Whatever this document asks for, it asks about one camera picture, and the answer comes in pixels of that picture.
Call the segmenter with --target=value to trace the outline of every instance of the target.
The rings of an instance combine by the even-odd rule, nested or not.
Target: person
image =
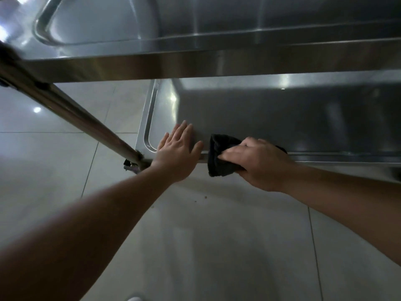
[[[0,252],[0,300],[79,300],[133,227],[173,183],[193,171],[192,124],[166,133],[152,165],[74,202]],[[347,226],[401,265],[401,185],[296,164],[265,140],[246,138],[219,157],[251,185],[287,193]]]

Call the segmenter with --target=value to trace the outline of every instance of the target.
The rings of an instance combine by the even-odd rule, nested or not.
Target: white floor tile
[[[116,133],[138,133],[150,80],[119,81],[106,118]]]
[[[392,180],[385,168],[333,167],[350,175]],[[401,267],[348,228],[311,209],[323,299],[401,300]]]
[[[134,135],[120,135],[133,145]],[[133,174],[99,145],[85,194]],[[83,300],[320,300],[308,209],[199,164],[144,215]]]
[[[116,82],[57,84],[93,116],[104,122]],[[0,88],[0,132],[80,132],[24,94]]]
[[[96,145],[83,133],[0,133],[0,246],[81,196]]]

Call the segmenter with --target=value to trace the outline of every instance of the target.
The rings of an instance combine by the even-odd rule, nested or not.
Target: metal tube leg
[[[0,77],[3,82],[31,97],[130,162],[137,164],[141,170],[149,166],[142,160],[143,156],[140,152],[131,148],[57,86],[35,80],[33,76],[20,68],[17,62],[2,56]]]

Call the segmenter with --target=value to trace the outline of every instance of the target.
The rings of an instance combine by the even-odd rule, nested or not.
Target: black cloth
[[[223,134],[212,134],[210,137],[210,147],[207,159],[207,168],[211,177],[227,176],[238,170],[244,170],[240,165],[232,162],[222,161],[218,156],[226,149],[238,146],[242,141]]]

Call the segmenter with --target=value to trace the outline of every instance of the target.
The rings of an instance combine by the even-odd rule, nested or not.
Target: person's right hand
[[[281,191],[283,182],[298,167],[276,146],[252,137],[244,139],[239,146],[227,149],[218,158],[245,168],[237,173],[252,186],[266,191]]]

